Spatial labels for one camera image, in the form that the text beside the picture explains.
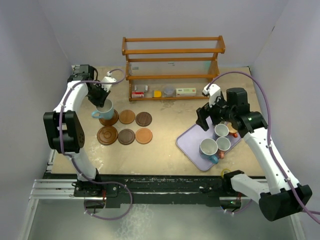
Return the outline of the brown ringed coaster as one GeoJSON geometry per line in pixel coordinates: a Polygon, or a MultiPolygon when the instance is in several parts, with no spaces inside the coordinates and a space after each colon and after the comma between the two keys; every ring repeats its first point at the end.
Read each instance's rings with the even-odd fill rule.
{"type": "Polygon", "coordinates": [[[115,127],[107,125],[99,129],[96,137],[100,144],[111,145],[117,140],[118,131],[115,127]]]}
{"type": "Polygon", "coordinates": [[[114,110],[113,116],[111,119],[104,119],[104,118],[99,118],[99,122],[103,126],[113,126],[119,119],[119,114],[116,110],[114,110]]]}

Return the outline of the light wood coaster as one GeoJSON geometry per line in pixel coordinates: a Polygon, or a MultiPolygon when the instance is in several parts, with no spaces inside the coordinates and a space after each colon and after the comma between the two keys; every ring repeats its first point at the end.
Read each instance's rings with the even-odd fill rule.
{"type": "Polygon", "coordinates": [[[131,124],[136,118],[135,113],[132,110],[126,109],[123,110],[120,114],[119,114],[119,121],[122,124],[131,124]]]}

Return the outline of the dark walnut coaster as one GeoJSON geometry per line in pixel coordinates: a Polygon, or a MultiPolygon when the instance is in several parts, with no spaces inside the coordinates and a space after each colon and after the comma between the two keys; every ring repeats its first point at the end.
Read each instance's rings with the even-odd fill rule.
{"type": "Polygon", "coordinates": [[[135,140],[135,133],[131,129],[123,129],[118,133],[118,141],[123,145],[129,145],[135,140]]]}
{"type": "Polygon", "coordinates": [[[145,111],[140,112],[136,115],[135,122],[141,127],[146,127],[151,124],[152,115],[145,111]]]}

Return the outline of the orange wood coaster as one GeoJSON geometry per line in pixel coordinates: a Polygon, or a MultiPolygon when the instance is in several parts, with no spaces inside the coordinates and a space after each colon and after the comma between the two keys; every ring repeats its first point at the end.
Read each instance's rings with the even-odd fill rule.
{"type": "Polygon", "coordinates": [[[140,144],[148,144],[153,138],[153,133],[148,128],[140,128],[135,133],[135,139],[140,144]]]}

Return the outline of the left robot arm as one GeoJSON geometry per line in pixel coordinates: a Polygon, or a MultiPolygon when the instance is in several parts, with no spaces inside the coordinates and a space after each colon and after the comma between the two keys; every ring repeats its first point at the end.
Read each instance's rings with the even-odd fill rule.
{"type": "Polygon", "coordinates": [[[77,111],[84,98],[96,107],[103,107],[109,93],[98,81],[98,70],[88,64],[76,65],[67,80],[67,90],[58,106],[45,112],[43,122],[51,149],[65,156],[76,170],[77,180],[87,182],[85,190],[91,196],[103,191],[98,170],[84,150],[85,133],[77,111]]]}

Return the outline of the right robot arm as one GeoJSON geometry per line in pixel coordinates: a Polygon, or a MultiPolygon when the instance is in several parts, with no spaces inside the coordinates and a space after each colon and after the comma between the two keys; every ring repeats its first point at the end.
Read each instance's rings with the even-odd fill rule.
{"type": "Polygon", "coordinates": [[[241,170],[231,171],[223,176],[223,192],[228,196],[239,192],[249,197],[259,205],[268,221],[302,212],[312,190],[309,185],[301,185],[272,145],[268,124],[260,112],[250,110],[246,90],[229,88],[223,96],[220,87],[213,84],[205,86],[202,94],[209,98],[209,102],[197,109],[196,124],[207,131],[207,118],[214,125],[231,123],[250,147],[267,180],[264,185],[241,170]]]}

